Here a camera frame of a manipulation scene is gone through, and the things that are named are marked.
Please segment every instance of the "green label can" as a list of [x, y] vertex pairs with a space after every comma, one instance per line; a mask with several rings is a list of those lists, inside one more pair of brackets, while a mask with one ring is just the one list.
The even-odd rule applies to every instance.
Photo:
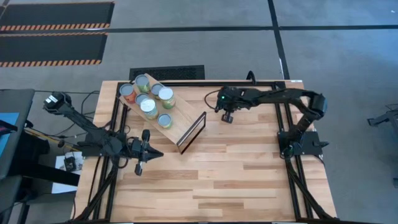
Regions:
[[136, 85], [141, 93], [150, 92], [149, 79], [146, 75], [139, 75], [136, 77]]
[[152, 92], [152, 94], [155, 96], [156, 99], [160, 100], [159, 98], [159, 91], [161, 88], [163, 88], [164, 86], [160, 83], [156, 83], [155, 85], [152, 86], [152, 88], [150, 89], [150, 91]]
[[148, 119], [156, 119], [157, 115], [159, 115], [159, 111], [157, 110], [156, 103], [153, 99], [144, 99], [139, 107]]
[[157, 118], [157, 123], [165, 129], [172, 127], [172, 117], [169, 114], [161, 114]]
[[169, 87], [163, 87], [159, 91], [159, 98], [165, 109], [171, 109], [175, 106], [173, 90]]

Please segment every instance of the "table leg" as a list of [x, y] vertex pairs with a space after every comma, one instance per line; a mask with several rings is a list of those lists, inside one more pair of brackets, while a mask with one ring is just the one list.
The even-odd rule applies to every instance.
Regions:
[[17, 224], [25, 224], [27, 214], [29, 212], [30, 205], [23, 203], [21, 207], [21, 212], [19, 213]]
[[51, 182], [77, 186], [80, 176], [71, 172], [43, 166], [33, 162], [19, 162], [19, 174], [25, 177], [49, 180]]

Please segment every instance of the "wooden tabletop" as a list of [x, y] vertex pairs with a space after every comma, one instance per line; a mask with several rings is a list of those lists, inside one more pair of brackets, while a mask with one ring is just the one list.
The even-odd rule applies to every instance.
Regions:
[[[112, 115], [118, 81], [101, 87], [94, 123], [105, 125]], [[302, 82], [286, 81], [287, 88], [303, 88]], [[257, 87], [269, 90], [268, 87]], [[233, 114], [233, 124], [221, 121], [203, 101], [206, 93], [219, 87], [173, 87], [174, 92], [206, 111], [206, 128], [180, 155], [176, 145], [133, 111], [128, 112], [128, 136], [141, 136], [150, 129], [152, 147], [164, 157], [144, 164], [141, 177], [134, 174], [135, 160], [119, 170], [112, 222], [239, 222], [294, 220], [292, 200], [284, 161], [279, 158], [276, 133], [279, 130], [274, 105], [260, 105]], [[215, 105], [216, 94], [208, 97]], [[294, 122], [300, 118], [291, 106]], [[323, 164], [313, 156], [302, 156], [309, 191], [330, 215], [335, 216]], [[76, 214], [87, 205], [97, 158], [85, 160], [76, 193]], [[99, 164], [94, 192], [98, 186]], [[305, 217], [302, 194], [298, 199]], [[100, 217], [104, 217], [102, 200]]]

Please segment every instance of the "white label can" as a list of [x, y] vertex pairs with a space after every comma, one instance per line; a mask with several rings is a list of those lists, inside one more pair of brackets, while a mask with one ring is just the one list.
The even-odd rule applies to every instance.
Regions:
[[156, 119], [157, 115], [159, 115], [155, 101], [150, 98], [146, 98], [141, 102], [140, 109], [148, 119]]
[[175, 105], [173, 90], [169, 87], [163, 87], [159, 91], [159, 98], [165, 109], [171, 109]]

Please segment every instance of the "can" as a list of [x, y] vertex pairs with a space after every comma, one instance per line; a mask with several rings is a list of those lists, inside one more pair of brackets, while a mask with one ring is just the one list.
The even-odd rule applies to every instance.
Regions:
[[132, 84], [124, 84], [119, 89], [120, 95], [126, 99], [128, 103], [135, 103], [137, 93], [134, 91], [134, 87]]
[[140, 93], [136, 96], [136, 103], [138, 104], [138, 106], [141, 104], [142, 101], [144, 101], [144, 99], [148, 99], [149, 96], [146, 93]]
[[161, 114], [157, 118], [157, 123], [165, 129], [172, 127], [172, 117], [169, 114]]
[[159, 112], [153, 99], [146, 98], [140, 104], [140, 109], [145, 113], [148, 119], [156, 119]]
[[141, 93], [148, 93], [150, 91], [149, 79], [146, 75], [139, 75], [136, 77], [136, 85]]
[[175, 105], [173, 90], [169, 87], [163, 87], [159, 91], [159, 98], [162, 101], [162, 105], [165, 109], [171, 109]]
[[152, 86], [152, 88], [150, 89], [150, 91], [152, 92], [152, 94], [155, 96], [156, 99], [160, 100], [159, 98], [159, 91], [161, 88], [163, 88], [164, 86], [160, 83], [156, 83], [155, 85]]

